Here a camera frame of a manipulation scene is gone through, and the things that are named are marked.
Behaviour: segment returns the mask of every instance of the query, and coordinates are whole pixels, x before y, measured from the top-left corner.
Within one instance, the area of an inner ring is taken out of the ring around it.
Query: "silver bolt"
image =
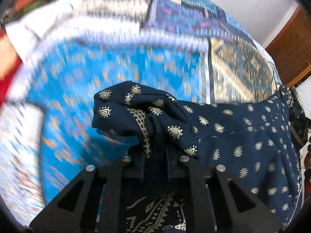
[[[218,165],[218,166],[216,166],[216,169],[217,169],[218,171],[220,171],[220,172],[226,171],[226,167],[225,167],[224,165]]]
[[[132,160],[131,156],[125,155],[122,157],[122,161],[124,162],[130,162]]]
[[[88,172],[92,172],[95,170],[95,166],[94,165],[88,165],[88,166],[86,166],[85,170],[87,170]]]
[[[189,160],[189,157],[186,156],[186,155],[183,155],[183,156],[179,157],[179,160],[182,161],[182,162],[187,162]]]

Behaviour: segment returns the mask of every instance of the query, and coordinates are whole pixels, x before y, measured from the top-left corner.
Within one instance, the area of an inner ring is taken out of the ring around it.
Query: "folded cloth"
[[[137,135],[158,163],[173,145],[211,167],[225,165],[287,225],[302,203],[287,99],[281,86],[259,103],[197,104],[126,81],[95,94],[92,127]]]

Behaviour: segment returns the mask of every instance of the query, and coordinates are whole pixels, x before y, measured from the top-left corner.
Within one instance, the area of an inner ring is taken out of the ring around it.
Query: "red fabric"
[[[6,33],[7,32],[5,31],[5,29],[0,30],[0,38]],[[7,76],[5,76],[3,80],[0,80],[0,105],[6,101],[7,90],[12,82],[14,75],[21,66],[21,63],[22,63],[21,58],[18,56],[14,68],[10,71],[9,74],[7,74]]]

